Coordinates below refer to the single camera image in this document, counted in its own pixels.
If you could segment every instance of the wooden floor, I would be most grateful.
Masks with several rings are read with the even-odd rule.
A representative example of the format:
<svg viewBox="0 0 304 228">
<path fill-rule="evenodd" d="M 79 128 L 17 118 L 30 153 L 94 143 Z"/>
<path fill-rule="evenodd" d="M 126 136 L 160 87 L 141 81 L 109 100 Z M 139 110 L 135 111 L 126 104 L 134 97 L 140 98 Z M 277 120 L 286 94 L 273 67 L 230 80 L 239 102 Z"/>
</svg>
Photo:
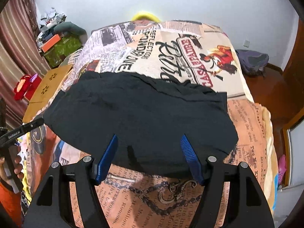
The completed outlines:
<svg viewBox="0 0 304 228">
<path fill-rule="evenodd" d="M 265 106 L 271 113 L 274 146 L 278 160 L 285 154 L 282 127 L 302 108 L 282 75 L 273 69 L 265 68 L 265 77 L 245 76 L 254 102 Z"/>
</svg>

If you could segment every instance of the black gripper frame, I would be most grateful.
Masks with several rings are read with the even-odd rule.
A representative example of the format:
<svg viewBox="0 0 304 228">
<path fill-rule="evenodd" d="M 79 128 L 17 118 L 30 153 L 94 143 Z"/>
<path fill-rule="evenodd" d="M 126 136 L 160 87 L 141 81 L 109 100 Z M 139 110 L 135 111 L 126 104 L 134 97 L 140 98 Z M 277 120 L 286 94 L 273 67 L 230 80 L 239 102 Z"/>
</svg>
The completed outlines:
<svg viewBox="0 0 304 228">
<path fill-rule="evenodd" d="M 24 227 L 76 227 L 69 182 L 75 182 L 84 228 L 109 228 L 92 179 L 93 158 L 48 169 L 32 199 Z M 245 162 L 239 165 L 210 162 L 211 178 L 203 191 L 189 228 L 214 228 L 220 209 L 224 182 L 230 182 L 224 219 L 225 228 L 274 228 L 272 214 L 255 175 Z"/>
</svg>

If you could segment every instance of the curtain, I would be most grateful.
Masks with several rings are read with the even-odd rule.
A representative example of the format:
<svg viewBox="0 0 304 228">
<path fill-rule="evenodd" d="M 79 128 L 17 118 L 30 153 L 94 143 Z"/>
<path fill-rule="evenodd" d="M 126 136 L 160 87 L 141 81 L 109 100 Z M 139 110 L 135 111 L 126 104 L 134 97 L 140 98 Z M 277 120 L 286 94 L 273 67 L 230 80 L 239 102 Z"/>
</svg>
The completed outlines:
<svg viewBox="0 0 304 228">
<path fill-rule="evenodd" d="M 25 100 L 14 100 L 17 82 L 25 74 L 38 73 L 43 77 L 50 69 L 36 46 L 33 3 L 33 0 L 9 0 L 0 13 L 0 95 L 6 102 L 6 123 L 10 128 L 22 124 L 27 108 Z"/>
</svg>

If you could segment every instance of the gray backpack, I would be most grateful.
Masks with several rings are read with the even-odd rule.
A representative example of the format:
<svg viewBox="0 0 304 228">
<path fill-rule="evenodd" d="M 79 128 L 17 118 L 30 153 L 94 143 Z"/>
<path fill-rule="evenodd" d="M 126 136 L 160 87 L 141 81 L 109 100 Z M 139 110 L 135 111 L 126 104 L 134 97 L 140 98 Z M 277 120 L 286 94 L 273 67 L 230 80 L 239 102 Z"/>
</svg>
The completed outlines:
<svg viewBox="0 0 304 228">
<path fill-rule="evenodd" d="M 249 76 L 263 75 L 264 67 L 267 65 L 269 56 L 253 50 L 236 50 L 240 60 L 241 69 Z"/>
</svg>

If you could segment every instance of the black t-shirt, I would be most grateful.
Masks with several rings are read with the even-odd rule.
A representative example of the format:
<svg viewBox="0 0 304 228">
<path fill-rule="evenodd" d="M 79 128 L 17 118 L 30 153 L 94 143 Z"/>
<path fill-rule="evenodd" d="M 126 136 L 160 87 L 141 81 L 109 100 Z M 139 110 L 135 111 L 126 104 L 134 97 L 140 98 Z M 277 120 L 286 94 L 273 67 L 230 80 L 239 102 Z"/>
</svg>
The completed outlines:
<svg viewBox="0 0 304 228">
<path fill-rule="evenodd" d="M 58 93 L 44 120 L 63 141 L 93 157 L 116 134 L 113 164 L 168 177 L 191 175 L 180 146 L 183 134 L 203 166 L 211 155 L 222 161 L 238 141 L 226 93 L 128 72 L 84 73 Z"/>
</svg>

